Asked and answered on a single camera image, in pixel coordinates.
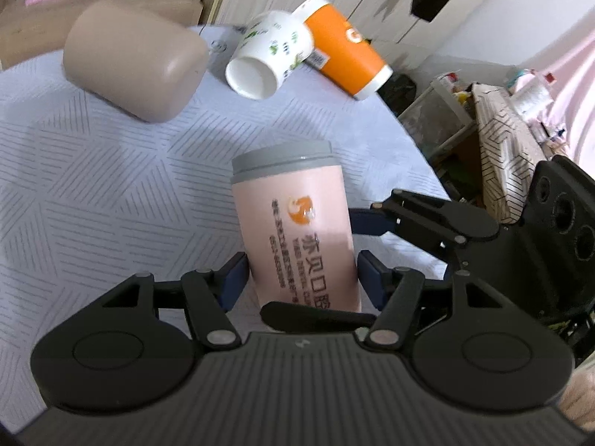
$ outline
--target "pink jar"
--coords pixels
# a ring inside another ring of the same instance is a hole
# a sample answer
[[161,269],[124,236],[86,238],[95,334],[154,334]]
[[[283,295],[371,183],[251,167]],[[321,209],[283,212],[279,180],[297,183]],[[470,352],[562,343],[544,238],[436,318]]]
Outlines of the pink jar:
[[327,141],[251,151],[231,190],[260,305],[360,311],[343,171]]

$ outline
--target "white wall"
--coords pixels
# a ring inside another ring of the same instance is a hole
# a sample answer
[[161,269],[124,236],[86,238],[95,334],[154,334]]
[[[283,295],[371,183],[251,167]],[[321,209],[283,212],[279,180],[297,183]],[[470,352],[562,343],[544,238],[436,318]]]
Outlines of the white wall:
[[571,29],[595,0],[486,0],[436,52],[516,65]]

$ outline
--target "barcode label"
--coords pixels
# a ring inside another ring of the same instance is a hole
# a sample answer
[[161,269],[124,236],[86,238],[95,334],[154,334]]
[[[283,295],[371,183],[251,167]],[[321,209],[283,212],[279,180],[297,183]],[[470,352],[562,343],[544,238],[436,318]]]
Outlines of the barcode label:
[[312,67],[316,67],[318,70],[320,70],[322,67],[324,67],[327,64],[327,62],[330,60],[330,58],[331,57],[329,57],[327,54],[325,54],[321,50],[314,49],[314,51],[306,59],[306,62],[308,62],[310,65],[312,65]]

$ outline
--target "white patterned tablecloth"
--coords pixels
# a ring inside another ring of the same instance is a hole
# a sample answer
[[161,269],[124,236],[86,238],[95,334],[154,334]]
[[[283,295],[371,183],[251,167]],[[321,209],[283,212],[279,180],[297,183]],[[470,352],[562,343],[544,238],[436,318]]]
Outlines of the white patterned tablecloth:
[[[135,272],[177,279],[219,268],[242,250],[230,189],[234,156],[329,139],[350,206],[368,207],[392,188],[446,197],[377,96],[357,102],[301,67],[272,98],[245,99],[223,73],[238,31],[195,30],[211,45],[210,71],[164,124],[139,122],[70,84],[62,52],[0,74],[0,421],[12,430],[44,408],[29,355],[51,328]],[[389,266],[444,272],[395,236],[358,236],[355,245]],[[184,329],[180,312],[161,316]],[[264,329],[251,287],[229,316],[244,337]]]

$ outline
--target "gray lid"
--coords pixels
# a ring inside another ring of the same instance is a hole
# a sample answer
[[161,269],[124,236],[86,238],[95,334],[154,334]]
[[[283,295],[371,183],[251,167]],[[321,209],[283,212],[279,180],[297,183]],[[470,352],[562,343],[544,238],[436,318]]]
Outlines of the gray lid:
[[285,172],[338,165],[328,141],[297,141],[256,149],[231,161],[232,184]]

